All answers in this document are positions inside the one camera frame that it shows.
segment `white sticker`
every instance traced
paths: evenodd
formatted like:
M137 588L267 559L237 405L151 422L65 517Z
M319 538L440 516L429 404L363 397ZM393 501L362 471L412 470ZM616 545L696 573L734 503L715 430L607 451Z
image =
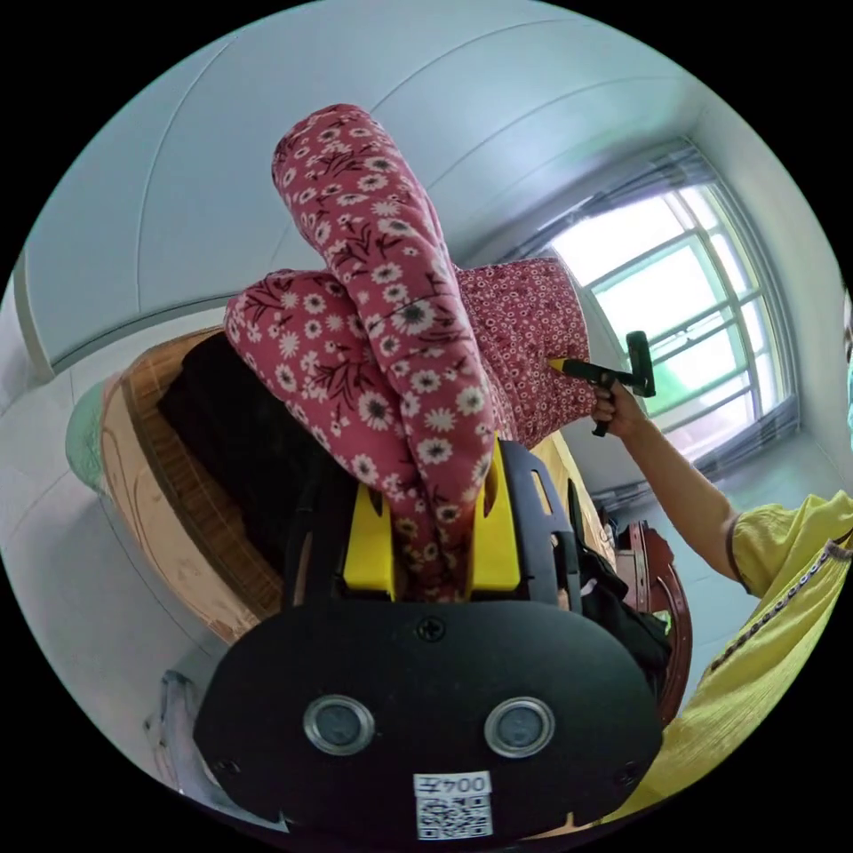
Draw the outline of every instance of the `white sticker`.
M492 835L491 778L475 773L416 773L419 841L459 841Z

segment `yellow shirt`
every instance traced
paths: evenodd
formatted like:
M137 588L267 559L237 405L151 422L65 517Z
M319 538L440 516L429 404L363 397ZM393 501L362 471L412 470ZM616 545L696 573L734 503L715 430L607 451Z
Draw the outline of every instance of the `yellow shirt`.
M809 497L743 513L729 559L761 598L746 625L706 669L681 716L664 732L649 772L607 823L659 803L731 755L791 686L824 632L853 561L853 498Z

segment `red floral cloth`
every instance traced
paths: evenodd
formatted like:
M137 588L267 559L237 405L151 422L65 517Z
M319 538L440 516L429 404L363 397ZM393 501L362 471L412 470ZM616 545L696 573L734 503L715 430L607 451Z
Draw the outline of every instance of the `red floral cloth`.
M496 428L533 446L593 408L588 386L547 364L588 357L571 282L552 261L454 267L426 191L358 107L297 124L272 172L328 268L279 270L232 299L229 340L386 497L408 597L457 601Z

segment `hand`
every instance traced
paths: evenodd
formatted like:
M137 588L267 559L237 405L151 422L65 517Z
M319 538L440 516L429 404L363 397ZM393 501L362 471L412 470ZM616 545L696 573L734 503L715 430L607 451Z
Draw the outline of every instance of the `hand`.
M598 400L593 411L593 420L608 424L610 433L623 441L649 421L634 395L626 391L619 382L614 382L610 391L597 387L595 396Z

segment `wooden furniture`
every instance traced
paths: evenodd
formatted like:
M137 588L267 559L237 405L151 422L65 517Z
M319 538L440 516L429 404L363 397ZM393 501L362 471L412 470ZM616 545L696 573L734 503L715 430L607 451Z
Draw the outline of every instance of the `wooden furniture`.
M658 532L646 522L628 525L619 537L617 574L628 585L626 603L645 613L668 610L673 626L669 640L673 655L666 670L660 716L664 725L678 714L687 689L693 654L693 629L684 587L675 571L673 552Z

